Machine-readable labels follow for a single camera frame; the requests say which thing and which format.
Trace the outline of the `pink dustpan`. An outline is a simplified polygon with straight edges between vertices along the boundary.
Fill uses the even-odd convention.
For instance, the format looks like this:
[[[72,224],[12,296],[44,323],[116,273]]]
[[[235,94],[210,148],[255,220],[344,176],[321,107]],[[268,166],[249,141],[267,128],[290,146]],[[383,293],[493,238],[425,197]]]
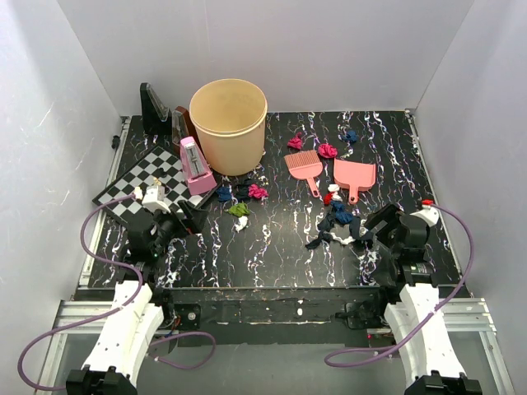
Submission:
[[[375,185],[376,167],[347,160],[333,161],[333,179],[341,188],[348,191],[349,204],[359,201],[359,192],[370,190]]]

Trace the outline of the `pink hand brush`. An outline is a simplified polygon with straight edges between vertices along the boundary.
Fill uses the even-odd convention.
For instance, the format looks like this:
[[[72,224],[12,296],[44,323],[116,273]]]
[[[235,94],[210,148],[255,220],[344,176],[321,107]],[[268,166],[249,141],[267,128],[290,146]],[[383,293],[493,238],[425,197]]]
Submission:
[[[305,180],[314,198],[320,197],[315,178],[323,170],[323,164],[315,150],[299,151],[284,156],[290,175],[298,180]]]

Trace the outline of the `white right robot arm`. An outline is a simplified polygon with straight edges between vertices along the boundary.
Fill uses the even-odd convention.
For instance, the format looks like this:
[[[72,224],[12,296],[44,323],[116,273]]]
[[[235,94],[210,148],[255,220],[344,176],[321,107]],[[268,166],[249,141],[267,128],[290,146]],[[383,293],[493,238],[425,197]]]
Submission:
[[[426,260],[426,246],[439,212],[431,201],[407,214],[388,204],[368,216],[388,271],[387,298],[376,302],[373,319],[390,327],[403,362],[407,394],[480,394],[451,345],[441,311],[436,273]]]

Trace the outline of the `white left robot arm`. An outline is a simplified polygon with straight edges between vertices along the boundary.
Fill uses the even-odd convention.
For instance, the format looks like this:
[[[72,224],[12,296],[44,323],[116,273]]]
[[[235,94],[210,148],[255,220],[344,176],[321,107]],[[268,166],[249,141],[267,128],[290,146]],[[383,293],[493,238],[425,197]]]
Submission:
[[[152,276],[171,240],[200,233],[207,212],[182,202],[176,214],[159,203],[148,204],[148,218],[127,228],[128,245],[122,263],[125,278],[114,289],[111,309],[105,316],[94,348],[80,369],[69,372],[69,394],[135,394],[143,360],[151,346],[183,337],[213,335],[190,331],[156,338],[157,329],[176,327],[179,315],[170,301],[155,288]]]

